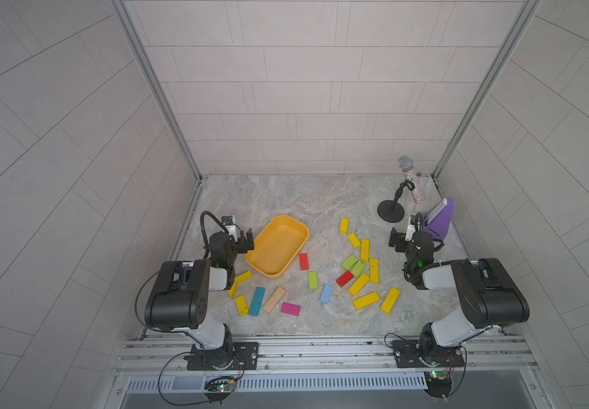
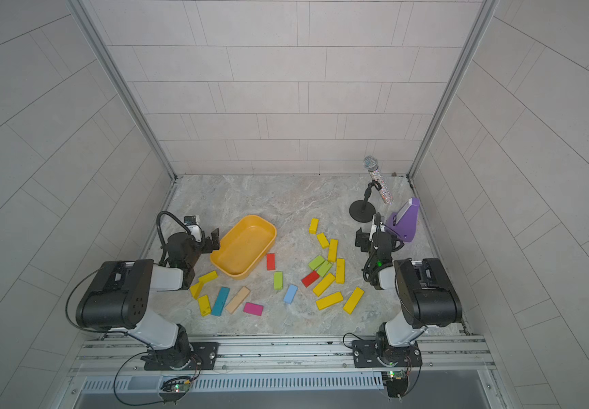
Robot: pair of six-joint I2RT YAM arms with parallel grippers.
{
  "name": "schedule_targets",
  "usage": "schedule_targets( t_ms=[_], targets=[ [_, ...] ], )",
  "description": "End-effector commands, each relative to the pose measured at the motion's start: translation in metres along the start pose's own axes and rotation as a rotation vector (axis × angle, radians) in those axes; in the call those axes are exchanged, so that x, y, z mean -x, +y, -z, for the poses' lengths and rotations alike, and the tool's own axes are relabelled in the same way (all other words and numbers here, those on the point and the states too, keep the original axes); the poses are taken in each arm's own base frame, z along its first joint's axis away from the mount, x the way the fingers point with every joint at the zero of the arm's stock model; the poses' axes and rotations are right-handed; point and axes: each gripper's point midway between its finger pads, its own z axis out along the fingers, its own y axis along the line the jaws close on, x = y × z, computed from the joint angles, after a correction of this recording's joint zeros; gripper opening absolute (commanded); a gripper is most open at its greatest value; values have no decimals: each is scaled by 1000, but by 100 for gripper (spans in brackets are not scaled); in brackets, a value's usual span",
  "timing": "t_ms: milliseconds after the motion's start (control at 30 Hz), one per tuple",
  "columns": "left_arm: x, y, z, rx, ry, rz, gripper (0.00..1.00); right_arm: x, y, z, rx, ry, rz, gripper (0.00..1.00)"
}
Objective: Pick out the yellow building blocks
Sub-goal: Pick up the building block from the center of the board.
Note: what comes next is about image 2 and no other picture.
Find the yellow block small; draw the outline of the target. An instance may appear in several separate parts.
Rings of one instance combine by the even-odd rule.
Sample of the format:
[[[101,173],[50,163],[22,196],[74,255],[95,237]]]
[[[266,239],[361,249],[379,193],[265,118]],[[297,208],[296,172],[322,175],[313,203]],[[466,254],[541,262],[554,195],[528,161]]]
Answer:
[[[201,281],[198,281],[190,287],[190,293],[192,294],[194,299],[198,299],[200,297],[202,288],[203,283]]]

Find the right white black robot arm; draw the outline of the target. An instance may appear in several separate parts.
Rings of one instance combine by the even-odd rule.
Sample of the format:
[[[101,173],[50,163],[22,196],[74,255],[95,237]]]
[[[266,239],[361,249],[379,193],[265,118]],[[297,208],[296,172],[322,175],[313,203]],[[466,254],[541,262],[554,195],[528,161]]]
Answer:
[[[386,230],[381,214],[374,215],[368,233],[357,230],[356,247],[368,254],[363,280],[377,290],[395,291],[401,308],[376,334],[380,351],[407,349],[428,328],[461,320],[461,301],[440,259],[395,260],[403,242]]]

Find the yellow plastic tray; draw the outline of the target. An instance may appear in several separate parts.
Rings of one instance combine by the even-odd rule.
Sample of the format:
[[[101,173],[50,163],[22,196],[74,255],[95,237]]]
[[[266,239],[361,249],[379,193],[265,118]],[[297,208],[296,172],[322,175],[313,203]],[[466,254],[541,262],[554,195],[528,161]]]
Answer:
[[[210,261],[232,279],[246,279],[273,247],[277,228],[257,215],[241,219],[220,241]]]

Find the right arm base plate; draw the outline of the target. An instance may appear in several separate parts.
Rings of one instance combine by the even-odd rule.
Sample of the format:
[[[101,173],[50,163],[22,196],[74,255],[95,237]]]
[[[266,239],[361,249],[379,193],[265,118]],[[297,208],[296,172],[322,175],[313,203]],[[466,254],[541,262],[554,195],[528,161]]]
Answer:
[[[376,340],[352,340],[352,354],[356,368],[419,368],[421,352],[417,345],[392,347]]]

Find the yellow block diagonal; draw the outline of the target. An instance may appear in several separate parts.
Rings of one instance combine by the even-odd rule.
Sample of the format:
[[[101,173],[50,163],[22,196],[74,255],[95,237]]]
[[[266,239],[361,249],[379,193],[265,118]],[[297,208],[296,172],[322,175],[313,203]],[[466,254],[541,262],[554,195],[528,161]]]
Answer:
[[[333,274],[326,274],[319,283],[313,289],[313,293],[319,298],[330,286],[335,282]]]

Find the yellow block top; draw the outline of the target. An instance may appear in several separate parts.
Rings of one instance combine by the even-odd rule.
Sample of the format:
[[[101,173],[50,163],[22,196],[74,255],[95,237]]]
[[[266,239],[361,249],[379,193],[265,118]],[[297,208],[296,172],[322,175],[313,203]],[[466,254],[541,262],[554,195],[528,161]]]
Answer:
[[[318,228],[319,220],[317,218],[312,218],[311,223],[309,226],[309,233],[316,234]]]

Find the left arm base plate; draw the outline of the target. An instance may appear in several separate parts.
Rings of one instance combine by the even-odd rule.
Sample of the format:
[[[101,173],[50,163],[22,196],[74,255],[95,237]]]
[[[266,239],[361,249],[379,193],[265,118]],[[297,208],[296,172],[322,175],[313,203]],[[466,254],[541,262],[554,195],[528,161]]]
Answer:
[[[208,371],[214,369],[218,352],[219,343],[195,342],[187,347],[148,350],[141,360],[146,371]]]

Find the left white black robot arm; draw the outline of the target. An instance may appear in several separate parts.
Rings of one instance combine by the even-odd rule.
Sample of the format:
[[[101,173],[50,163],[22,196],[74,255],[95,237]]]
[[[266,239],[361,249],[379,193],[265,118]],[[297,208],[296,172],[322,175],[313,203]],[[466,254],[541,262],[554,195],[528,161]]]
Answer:
[[[82,331],[117,333],[154,351],[187,349],[185,329],[149,307],[154,292],[196,291],[195,265],[203,254],[220,249],[219,230],[206,234],[196,216],[179,218],[169,211],[156,215],[159,261],[104,262],[88,276],[90,284],[76,312],[66,310],[68,322]]]

